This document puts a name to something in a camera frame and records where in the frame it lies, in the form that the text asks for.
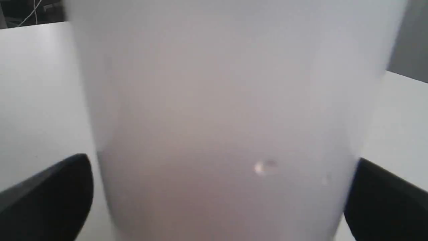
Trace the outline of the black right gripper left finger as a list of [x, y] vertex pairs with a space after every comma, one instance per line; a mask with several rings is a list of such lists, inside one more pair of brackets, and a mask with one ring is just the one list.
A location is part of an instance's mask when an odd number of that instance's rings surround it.
[[2, 241], [75, 241], [94, 197], [87, 154], [74, 154], [0, 195]]

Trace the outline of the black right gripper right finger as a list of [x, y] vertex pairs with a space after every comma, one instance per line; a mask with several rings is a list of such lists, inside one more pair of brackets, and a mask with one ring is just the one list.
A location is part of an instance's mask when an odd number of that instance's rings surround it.
[[428, 193], [361, 158], [344, 218], [356, 241], [426, 241]]

